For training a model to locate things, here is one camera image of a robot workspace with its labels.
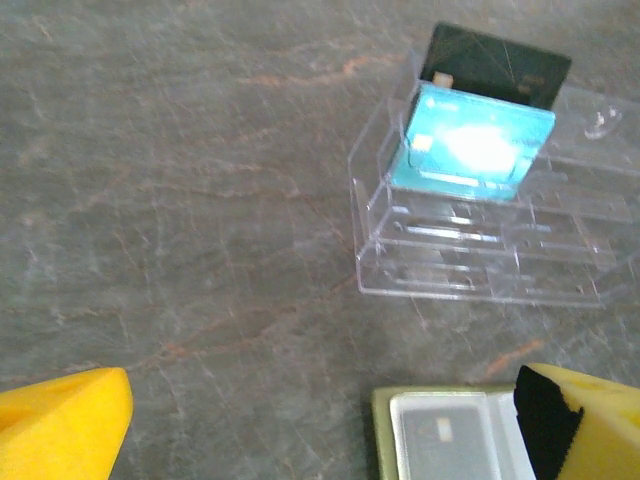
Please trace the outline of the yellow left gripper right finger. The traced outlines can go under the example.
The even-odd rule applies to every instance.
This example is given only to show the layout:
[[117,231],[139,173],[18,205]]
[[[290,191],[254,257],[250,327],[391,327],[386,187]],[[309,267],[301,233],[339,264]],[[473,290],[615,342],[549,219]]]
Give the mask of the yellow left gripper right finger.
[[514,404],[536,480],[640,480],[640,388],[532,363]]

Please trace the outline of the dark grey chip card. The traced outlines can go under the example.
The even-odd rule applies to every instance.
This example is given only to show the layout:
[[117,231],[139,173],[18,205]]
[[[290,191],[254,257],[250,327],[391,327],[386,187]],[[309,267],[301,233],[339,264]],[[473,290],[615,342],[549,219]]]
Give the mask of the dark grey chip card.
[[495,480],[477,408],[400,414],[402,480]]

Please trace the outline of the clear acrylic card stand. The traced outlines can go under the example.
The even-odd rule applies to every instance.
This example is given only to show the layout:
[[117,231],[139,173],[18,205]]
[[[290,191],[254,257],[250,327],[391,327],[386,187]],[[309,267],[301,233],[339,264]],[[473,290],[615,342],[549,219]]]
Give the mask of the clear acrylic card stand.
[[600,307],[640,303],[640,102],[572,86],[521,184],[441,177],[420,191],[406,129],[410,52],[348,158],[366,293]]

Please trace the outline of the teal credit card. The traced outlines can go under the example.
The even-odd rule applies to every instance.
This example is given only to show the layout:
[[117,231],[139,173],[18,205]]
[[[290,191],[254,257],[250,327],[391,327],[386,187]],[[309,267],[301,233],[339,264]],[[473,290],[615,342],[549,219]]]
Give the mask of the teal credit card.
[[555,120],[549,110],[422,82],[389,181],[413,191],[510,201]]

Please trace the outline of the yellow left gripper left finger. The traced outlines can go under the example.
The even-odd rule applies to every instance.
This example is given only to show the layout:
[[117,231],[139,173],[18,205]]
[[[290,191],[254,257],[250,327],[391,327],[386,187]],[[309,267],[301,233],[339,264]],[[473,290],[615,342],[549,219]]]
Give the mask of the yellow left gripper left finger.
[[0,480],[109,480],[132,414],[120,367],[0,392]]

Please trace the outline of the small green black block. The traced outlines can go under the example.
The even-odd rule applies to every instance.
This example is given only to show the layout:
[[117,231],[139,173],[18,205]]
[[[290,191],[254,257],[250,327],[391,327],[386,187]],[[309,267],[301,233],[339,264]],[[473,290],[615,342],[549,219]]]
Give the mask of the small green black block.
[[446,75],[455,90],[549,110],[571,65],[561,53],[439,22],[420,78]]

